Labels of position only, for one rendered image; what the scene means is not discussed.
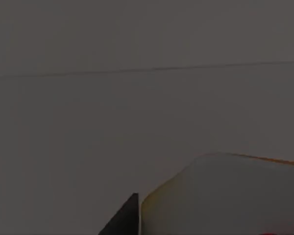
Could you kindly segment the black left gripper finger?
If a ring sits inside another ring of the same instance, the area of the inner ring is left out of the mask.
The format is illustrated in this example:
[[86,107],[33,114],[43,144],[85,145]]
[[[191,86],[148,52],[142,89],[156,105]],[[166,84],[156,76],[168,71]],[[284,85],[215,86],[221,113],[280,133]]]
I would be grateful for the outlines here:
[[133,193],[108,221],[98,235],[139,235],[139,194]]

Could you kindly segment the grey and yellow bottle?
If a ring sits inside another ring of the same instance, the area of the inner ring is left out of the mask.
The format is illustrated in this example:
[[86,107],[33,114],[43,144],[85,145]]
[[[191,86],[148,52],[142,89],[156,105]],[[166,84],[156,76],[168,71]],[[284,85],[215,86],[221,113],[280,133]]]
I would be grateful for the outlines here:
[[142,235],[294,235],[294,162],[197,157],[141,206]]

